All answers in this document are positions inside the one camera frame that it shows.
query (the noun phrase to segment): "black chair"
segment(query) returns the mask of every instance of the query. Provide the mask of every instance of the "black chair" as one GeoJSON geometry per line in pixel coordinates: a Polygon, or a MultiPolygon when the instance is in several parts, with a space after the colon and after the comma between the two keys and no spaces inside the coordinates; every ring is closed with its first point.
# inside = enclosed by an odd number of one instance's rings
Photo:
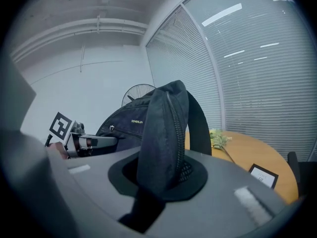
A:
{"type": "Polygon", "coordinates": [[[287,163],[294,173],[298,195],[307,195],[313,189],[314,177],[317,174],[317,162],[298,162],[295,152],[289,152],[287,163]]]}

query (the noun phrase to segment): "backpack zipper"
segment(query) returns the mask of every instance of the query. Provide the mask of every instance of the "backpack zipper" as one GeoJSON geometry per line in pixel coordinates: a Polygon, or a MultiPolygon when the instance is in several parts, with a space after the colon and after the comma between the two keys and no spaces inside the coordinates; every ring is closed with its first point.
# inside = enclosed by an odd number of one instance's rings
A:
{"type": "Polygon", "coordinates": [[[134,137],[137,137],[139,139],[142,139],[142,136],[139,135],[139,134],[136,134],[136,133],[133,133],[133,132],[130,132],[130,131],[126,131],[124,129],[120,129],[120,128],[114,127],[113,125],[110,125],[109,129],[110,129],[110,131],[116,130],[116,131],[119,131],[119,132],[121,132],[123,134],[127,134],[127,135],[130,135],[130,136],[134,136],[134,137]]]}
{"type": "Polygon", "coordinates": [[[167,93],[167,100],[169,104],[169,109],[172,113],[172,118],[176,130],[176,138],[177,138],[177,162],[176,162],[176,172],[180,173],[183,163],[184,163],[184,151],[185,151],[185,135],[183,133],[182,123],[176,112],[176,109],[170,99],[169,93],[167,93]]]}

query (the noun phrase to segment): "ceiling pipe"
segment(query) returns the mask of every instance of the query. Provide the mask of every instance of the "ceiling pipe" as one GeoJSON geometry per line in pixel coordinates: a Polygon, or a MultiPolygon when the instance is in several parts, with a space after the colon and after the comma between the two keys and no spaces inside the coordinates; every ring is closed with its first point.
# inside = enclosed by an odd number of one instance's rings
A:
{"type": "Polygon", "coordinates": [[[17,62],[49,43],[77,34],[98,32],[99,30],[100,32],[124,32],[144,35],[146,29],[147,24],[124,19],[95,18],[77,20],[53,27],[31,37],[14,49],[10,55],[12,60],[17,62]]]}

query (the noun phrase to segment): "black cable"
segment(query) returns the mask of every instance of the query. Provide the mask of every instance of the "black cable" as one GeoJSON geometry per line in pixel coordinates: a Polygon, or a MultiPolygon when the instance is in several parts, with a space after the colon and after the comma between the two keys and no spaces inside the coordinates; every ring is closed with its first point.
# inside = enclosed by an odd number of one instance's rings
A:
{"type": "Polygon", "coordinates": [[[51,139],[52,139],[52,135],[51,134],[49,134],[49,136],[48,136],[48,138],[47,138],[47,140],[46,140],[46,142],[45,142],[45,146],[46,147],[48,147],[49,145],[50,145],[50,141],[51,141],[51,139]]]}

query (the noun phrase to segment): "backpack strap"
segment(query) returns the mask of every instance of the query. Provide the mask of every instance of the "backpack strap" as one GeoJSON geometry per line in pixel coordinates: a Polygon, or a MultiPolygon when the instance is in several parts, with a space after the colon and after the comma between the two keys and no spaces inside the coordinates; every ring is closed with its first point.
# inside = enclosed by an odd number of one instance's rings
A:
{"type": "Polygon", "coordinates": [[[190,150],[211,155],[211,141],[206,117],[199,103],[187,91],[189,101],[188,128],[190,150]]]}
{"type": "MultiPolygon", "coordinates": [[[[196,99],[188,91],[187,94],[190,150],[211,155],[211,141],[206,117],[196,99]]],[[[144,233],[161,214],[165,205],[164,200],[140,186],[131,212],[118,221],[140,233],[144,233]]]]}

